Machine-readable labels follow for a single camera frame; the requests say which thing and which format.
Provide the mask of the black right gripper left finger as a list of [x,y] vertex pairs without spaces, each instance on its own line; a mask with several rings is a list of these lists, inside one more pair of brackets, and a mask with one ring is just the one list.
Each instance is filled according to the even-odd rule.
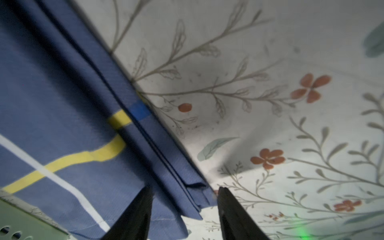
[[152,188],[145,186],[101,240],[146,240],[152,205]]

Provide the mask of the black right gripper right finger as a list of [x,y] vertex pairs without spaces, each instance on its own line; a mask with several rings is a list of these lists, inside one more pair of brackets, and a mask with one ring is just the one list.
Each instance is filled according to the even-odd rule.
[[228,188],[219,188],[217,201],[224,240],[269,240]]

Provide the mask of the navy blue striped pillowcase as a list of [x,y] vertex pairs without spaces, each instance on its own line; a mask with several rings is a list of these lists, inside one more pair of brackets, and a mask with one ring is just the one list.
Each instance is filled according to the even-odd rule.
[[145,186],[151,240],[214,193],[67,1],[1,1],[1,189],[99,240]]

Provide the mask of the mint green plastic basket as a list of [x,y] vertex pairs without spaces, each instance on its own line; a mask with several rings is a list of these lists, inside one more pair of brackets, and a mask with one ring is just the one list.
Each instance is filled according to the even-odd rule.
[[1,190],[2,240],[74,240],[39,208]]

